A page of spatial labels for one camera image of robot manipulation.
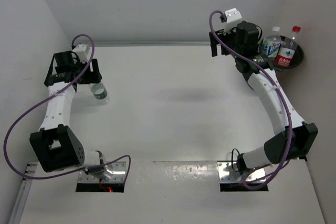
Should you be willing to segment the red cap labelled bottle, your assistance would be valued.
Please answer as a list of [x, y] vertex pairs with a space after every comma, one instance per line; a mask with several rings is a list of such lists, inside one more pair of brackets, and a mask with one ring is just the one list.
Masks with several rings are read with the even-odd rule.
[[289, 49], [290, 51], [295, 50], [298, 43], [297, 43], [297, 37], [301, 31], [301, 27], [299, 26], [293, 26], [292, 31], [288, 37], [284, 39], [284, 41], [281, 44], [281, 47], [278, 51], [278, 55], [276, 58], [280, 59], [280, 56], [285, 56], [288, 52], [287, 50]]

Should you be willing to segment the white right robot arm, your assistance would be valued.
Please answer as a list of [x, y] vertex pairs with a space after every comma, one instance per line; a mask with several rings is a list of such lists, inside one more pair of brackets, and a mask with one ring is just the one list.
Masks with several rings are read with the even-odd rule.
[[278, 83], [273, 64], [259, 51], [259, 33], [255, 24], [246, 21], [229, 31], [209, 32], [212, 56], [217, 56], [217, 45], [222, 55], [233, 56], [236, 69], [258, 95], [274, 131], [262, 147], [238, 155], [234, 167], [242, 175], [254, 168], [305, 157], [318, 134], [317, 126], [307, 123], [294, 109]]

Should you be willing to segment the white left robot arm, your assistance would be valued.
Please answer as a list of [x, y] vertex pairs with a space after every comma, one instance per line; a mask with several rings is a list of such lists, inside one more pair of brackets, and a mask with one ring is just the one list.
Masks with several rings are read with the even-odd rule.
[[85, 68], [89, 60], [89, 47], [76, 46], [70, 51], [55, 53], [45, 86], [51, 100], [48, 101], [46, 115], [38, 132], [30, 135], [30, 144], [45, 172], [54, 172], [66, 168], [97, 166], [103, 163], [100, 151], [88, 152], [70, 129], [71, 104], [77, 92], [77, 86], [87, 84], [94, 97], [101, 103], [108, 101], [108, 93], [102, 83], [97, 59], [86, 69], [78, 82], [58, 94], [67, 84]]

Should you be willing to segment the green label clear bottle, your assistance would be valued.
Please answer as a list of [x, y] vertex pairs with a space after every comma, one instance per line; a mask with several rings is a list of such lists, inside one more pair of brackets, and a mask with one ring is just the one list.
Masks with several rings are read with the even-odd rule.
[[98, 102], [101, 104], [106, 104], [109, 102], [108, 92], [103, 82], [89, 84], [89, 88]]

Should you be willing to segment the blue label clear bottle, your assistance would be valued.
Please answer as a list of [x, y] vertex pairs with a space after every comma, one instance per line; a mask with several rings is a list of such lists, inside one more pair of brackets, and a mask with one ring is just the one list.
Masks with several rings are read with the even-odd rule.
[[266, 36], [262, 42], [262, 53], [271, 60], [275, 60], [281, 47], [282, 40], [279, 32], [279, 27], [273, 27], [271, 29], [271, 34]]

